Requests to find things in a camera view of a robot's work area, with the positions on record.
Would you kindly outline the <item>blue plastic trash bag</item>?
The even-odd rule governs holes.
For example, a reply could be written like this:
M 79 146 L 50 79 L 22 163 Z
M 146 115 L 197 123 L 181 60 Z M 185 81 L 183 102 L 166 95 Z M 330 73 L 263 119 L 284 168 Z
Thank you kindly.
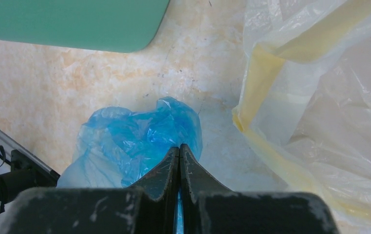
M 150 111 L 110 106 L 82 124 L 71 164 L 60 188 L 126 188 L 137 182 L 172 147 L 187 144 L 200 158 L 203 138 L 197 112 L 172 97 L 157 100 Z

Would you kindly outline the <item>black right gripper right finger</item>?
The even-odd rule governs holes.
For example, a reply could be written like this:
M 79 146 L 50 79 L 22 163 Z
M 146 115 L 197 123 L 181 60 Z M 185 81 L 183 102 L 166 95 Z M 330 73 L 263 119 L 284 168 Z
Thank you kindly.
M 186 234 L 336 234 L 326 203 L 304 192 L 235 192 L 179 149 Z

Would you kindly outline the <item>clear yellow-edged plastic bag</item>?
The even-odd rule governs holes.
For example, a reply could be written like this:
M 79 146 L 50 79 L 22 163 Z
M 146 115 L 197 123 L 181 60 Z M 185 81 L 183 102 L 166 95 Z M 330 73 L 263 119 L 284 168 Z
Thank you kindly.
M 291 191 L 371 233 L 371 0 L 250 0 L 233 122 Z

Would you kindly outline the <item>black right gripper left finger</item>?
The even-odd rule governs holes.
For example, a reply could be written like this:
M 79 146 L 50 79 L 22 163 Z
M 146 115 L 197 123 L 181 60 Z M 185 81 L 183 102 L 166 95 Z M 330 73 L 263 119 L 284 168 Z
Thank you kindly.
M 131 186 L 35 187 L 13 201 L 0 234 L 174 234 L 179 148 Z

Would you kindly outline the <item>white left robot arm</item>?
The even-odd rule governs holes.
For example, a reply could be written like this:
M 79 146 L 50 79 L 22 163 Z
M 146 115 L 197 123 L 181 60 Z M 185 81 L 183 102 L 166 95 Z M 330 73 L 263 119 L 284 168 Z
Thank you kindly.
M 0 214 L 4 206 L 12 202 L 21 192 L 34 187 L 55 187 L 60 174 L 42 162 L 32 159 L 20 150 L 12 150 L 9 160 L 0 145 L 1 166 L 11 167 L 7 173 L 0 174 Z

